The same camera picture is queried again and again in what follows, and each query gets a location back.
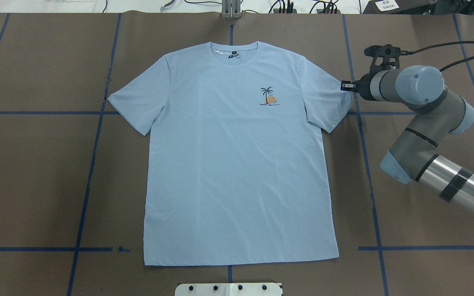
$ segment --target silver metal tube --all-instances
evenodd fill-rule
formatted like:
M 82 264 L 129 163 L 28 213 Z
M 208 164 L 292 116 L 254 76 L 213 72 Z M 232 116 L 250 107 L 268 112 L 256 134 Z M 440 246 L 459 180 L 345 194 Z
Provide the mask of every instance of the silver metal tube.
M 463 167 L 438 156 L 425 169 L 418 183 L 474 216 L 474 174 Z

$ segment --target shirt's right sleeve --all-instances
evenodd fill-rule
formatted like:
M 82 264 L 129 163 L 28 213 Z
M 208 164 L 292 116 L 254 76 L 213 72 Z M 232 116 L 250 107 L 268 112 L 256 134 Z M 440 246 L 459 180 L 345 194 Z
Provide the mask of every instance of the shirt's right sleeve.
M 170 68 L 163 56 L 149 69 L 109 96 L 109 103 L 142 135 L 167 105 L 171 86 Z

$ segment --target light blue joint cap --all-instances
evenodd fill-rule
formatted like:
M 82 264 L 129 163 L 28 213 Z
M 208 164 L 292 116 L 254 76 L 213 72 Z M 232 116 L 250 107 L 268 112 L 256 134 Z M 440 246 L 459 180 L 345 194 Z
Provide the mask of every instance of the light blue joint cap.
M 469 105 L 466 100 L 461 97 L 464 103 L 466 103 L 466 112 L 464 113 L 464 118 L 462 119 L 462 122 L 460 125 L 449 132 L 450 135 L 458 135 L 459 133 L 462 133 L 463 131 L 467 130 L 473 123 L 474 123 L 474 108 L 473 106 Z
M 408 184 L 412 181 L 390 151 L 387 151 L 387 154 L 385 154 L 385 157 L 380 163 L 380 168 L 389 176 L 400 181 L 400 183 Z
M 442 73 L 431 66 L 410 66 L 396 77 L 396 92 L 404 101 L 422 105 L 438 99 L 444 90 Z

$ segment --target white bracket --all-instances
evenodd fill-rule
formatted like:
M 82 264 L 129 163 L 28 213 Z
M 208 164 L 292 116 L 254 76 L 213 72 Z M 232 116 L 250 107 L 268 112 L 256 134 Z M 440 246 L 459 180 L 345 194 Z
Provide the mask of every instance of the white bracket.
M 283 296 L 281 283 L 180 284 L 175 296 Z
M 222 0 L 222 18 L 240 19 L 241 0 Z

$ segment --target shirt sleeve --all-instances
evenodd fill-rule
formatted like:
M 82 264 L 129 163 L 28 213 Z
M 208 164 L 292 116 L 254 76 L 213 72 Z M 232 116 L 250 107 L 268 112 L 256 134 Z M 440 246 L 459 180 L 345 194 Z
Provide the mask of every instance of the shirt sleeve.
M 299 67 L 299 83 L 307 121 L 330 133 L 349 111 L 352 95 L 340 90 L 339 80 L 306 58 Z
M 126 86 L 109 96 L 109 103 L 142 135 L 167 105 L 170 68 L 163 56 Z

